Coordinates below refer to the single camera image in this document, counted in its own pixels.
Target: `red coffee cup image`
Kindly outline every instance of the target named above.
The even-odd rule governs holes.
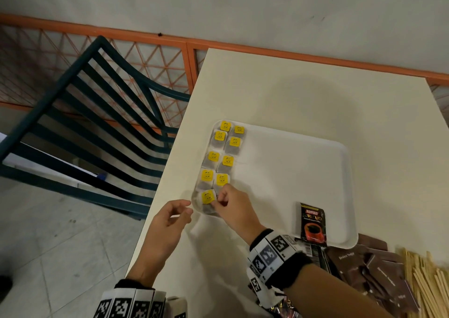
[[[304,226],[307,241],[314,241],[317,243],[324,243],[324,235],[321,227],[316,223],[308,223]]]

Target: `black cuff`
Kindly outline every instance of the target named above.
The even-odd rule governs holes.
[[[154,290],[152,287],[145,287],[140,282],[131,279],[122,279],[114,288],[135,288],[136,290]]]
[[[284,264],[272,274],[265,284],[267,287],[274,286],[280,290],[290,287],[300,274],[301,269],[307,264],[312,264],[312,260],[305,253],[295,253],[284,261]]]
[[[259,242],[262,241],[263,238],[265,238],[265,237],[266,237],[268,234],[270,234],[272,231],[273,231],[272,229],[267,228],[267,229],[265,229],[262,233],[260,233],[260,234],[258,235],[258,237],[256,237],[256,238],[254,239],[254,241],[251,243],[251,245],[250,245],[250,252],[252,251],[252,249],[253,249],[254,247],[257,246],[257,244],[258,244]]]

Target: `wrist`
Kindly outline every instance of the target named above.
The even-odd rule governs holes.
[[[158,267],[149,260],[143,261],[138,258],[125,278],[135,280],[145,287],[153,287],[154,281],[162,268],[163,265]]]
[[[245,229],[239,235],[250,246],[255,238],[258,237],[266,229],[267,228],[260,223],[252,224],[248,227],[245,227]]]

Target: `green metal chair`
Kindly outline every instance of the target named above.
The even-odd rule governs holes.
[[[143,103],[138,95],[132,91],[128,84],[103,57],[100,53],[101,50],[103,50],[120,68],[122,68],[135,80],[146,101],[148,102],[149,107]],[[90,61],[96,62],[103,69],[112,81],[117,84],[121,91],[129,97],[135,106],[153,123],[156,128],[160,130],[160,134],[157,133],[154,128],[151,127],[140,115],[138,115],[134,108],[126,102],[126,100],[111,86],[111,84],[89,64]],[[93,80],[111,99],[113,99],[124,111],[126,111],[126,113],[136,123],[138,123],[153,139],[159,141],[161,144],[159,145],[150,142],[141,132],[134,128],[128,120],[122,117],[118,111],[109,105],[108,102],[106,102],[88,85],[88,83],[83,80],[82,77],[84,75],[91,78],[91,80]],[[104,132],[109,134],[111,138],[117,140],[120,144],[125,146],[144,161],[159,165],[165,165],[167,162],[167,159],[165,158],[155,157],[145,152],[129,140],[125,135],[112,127],[107,121],[98,116],[98,114],[92,111],[89,107],[83,104],[82,101],[67,90],[70,85],[78,89],[91,102],[107,113],[113,120],[120,124],[128,134],[131,134],[148,150],[155,153],[170,154],[170,146],[174,142],[175,138],[173,135],[169,136],[169,134],[176,134],[178,129],[165,125],[161,111],[151,90],[166,97],[185,102],[189,101],[190,95],[171,90],[145,77],[142,73],[130,65],[114,49],[106,38],[99,36],[59,78],[55,85],[46,92],[45,96],[37,103],[35,108],[19,123],[16,128],[14,128],[13,132],[8,135],[2,143],[0,143],[0,161],[2,162],[2,164],[0,164],[0,176],[72,196],[102,207],[113,209],[137,219],[146,218],[149,206],[153,200],[151,197],[133,194],[123,188],[107,182],[104,179],[95,177],[92,174],[76,168],[69,163],[65,163],[21,142],[26,134],[35,135],[54,145],[57,145],[59,148],[85,160],[91,165],[103,170],[105,173],[113,175],[132,186],[146,190],[157,189],[157,183],[146,182],[129,175],[120,168],[117,168],[109,162],[102,160],[90,151],[87,151],[76,143],[71,142],[70,140],[38,123],[42,116],[48,116],[56,122],[62,124],[70,131],[80,135],[99,149],[107,152],[118,161],[126,164],[134,171],[152,177],[160,178],[162,176],[162,171],[145,167],[134,161],[132,158],[120,151],[120,149],[117,149],[113,145],[109,144],[107,141],[88,130],[78,121],[66,116],[58,110],[55,107],[55,102],[62,101],[72,107],[76,112],[78,112],[78,114],[97,125]],[[77,179],[80,182],[112,194],[115,197],[73,187],[71,185],[54,181],[21,169],[4,165],[3,161],[10,153],[36,162],[44,167],[53,169],[54,171],[71,178]]]

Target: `barcode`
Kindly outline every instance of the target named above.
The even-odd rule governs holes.
[[[304,244],[306,247],[306,255],[311,258],[313,256],[313,254],[311,253],[311,246],[308,243]]]

